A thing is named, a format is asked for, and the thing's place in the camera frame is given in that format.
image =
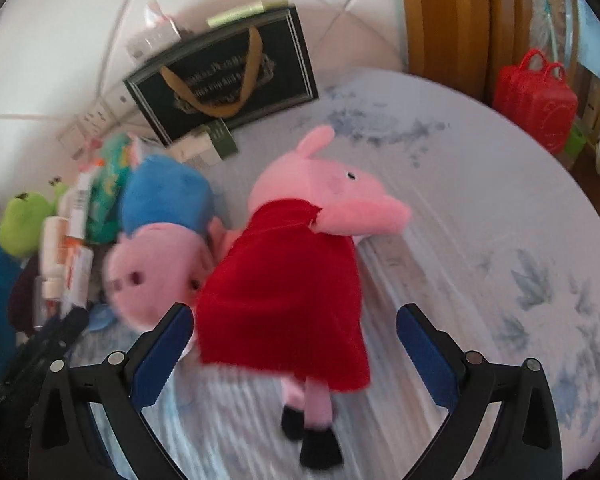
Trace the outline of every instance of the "red handle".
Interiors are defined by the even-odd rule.
[[[533,48],[529,52],[526,53],[525,57],[523,57],[522,61],[520,62],[520,68],[522,70],[528,70],[529,64],[531,63],[531,60],[535,56],[540,56],[542,58],[542,68],[546,68],[546,66],[547,66],[546,58],[544,57],[544,54],[542,53],[542,51],[538,50],[537,48]]]
[[[561,83],[564,83],[564,80],[567,78],[567,73],[564,71],[564,66],[562,65],[562,63],[558,63],[557,61],[554,63],[549,63],[545,67],[544,74],[542,75],[543,83],[546,81],[546,77],[554,70],[554,68],[557,68],[558,72],[560,73],[560,77],[556,79]]]

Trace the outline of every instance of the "pig plush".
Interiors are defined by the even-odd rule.
[[[131,174],[120,208],[125,232],[104,265],[109,302],[131,328],[154,329],[174,303],[193,306],[214,268],[213,212],[208,181],[189,166],[153,155]]]
[[[410,217],[371,175],[314,158],[333,137],[316,128],[260,175],[242,232],[213,220],[218,266],[196,305],[203,363],[283,377],[282,430],[314,470],[343,462],[331,392],[370,382],[352,238],[399,233]]]

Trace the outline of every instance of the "red toy suitcase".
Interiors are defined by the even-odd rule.
[[[544,70],[547,66],[546,58],[542,52],[535,48],[526,53],[520,65],[505,66],[500,70],[500,74],[498,75],[492,107],[512,121],[514,120],[516,107],[520,100],[520,92],[518,91],[520,83],[529,75],[533,76],[542,73],[542,71],[529,70],[529,64],[535,56],[542,58],[542,69]]]
[[[560,76],[552,74],[558,67]],[[515,121],[549,153],[559,153],[567,139],[578,110],[578,97],[565,83],[564,67],[553,63],[541,78],[531,81],[525,92],[525,106]]]

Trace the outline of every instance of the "blue plush body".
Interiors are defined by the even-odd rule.
[[[122,229],[159,222],[178,224],[206,238],[214,215],[208,181],[199,172],[164,155],[152,155],[131,174],[120,203]]]

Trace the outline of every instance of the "pink pig head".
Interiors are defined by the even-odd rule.
[[[272,200],[299,198],[322,208],[315,232],[365,236],[400,233],[410,209],[387,195],[373,176],[336,160],[314,158],[335,137],[330,126],[309,132],[292,152],[275,160],[249,196],[250,215]]]
[[[138,332],[152,330],[174,303],[194,306],[197,291],[214,268],[196,232],[176,224],[138,229],[109,251],[106,291],[120,318]]]

